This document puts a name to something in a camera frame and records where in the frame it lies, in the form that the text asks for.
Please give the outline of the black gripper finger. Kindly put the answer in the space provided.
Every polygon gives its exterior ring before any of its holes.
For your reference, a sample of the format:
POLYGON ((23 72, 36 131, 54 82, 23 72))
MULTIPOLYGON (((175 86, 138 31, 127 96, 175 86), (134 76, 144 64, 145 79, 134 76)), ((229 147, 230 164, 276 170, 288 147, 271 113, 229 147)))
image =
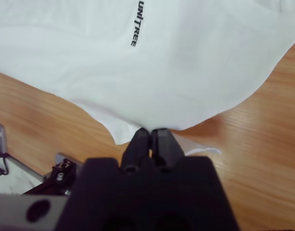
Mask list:
POLYGON ((152 159, 160 170, 174 169, 184 157, 184 151, 170 130, 152 131, 152 159))
POLYGON ((121 169, 123 171, 138 171, 141 162, 149 156, 150 133, 141 128, 137 130, 123 153, 121 169))

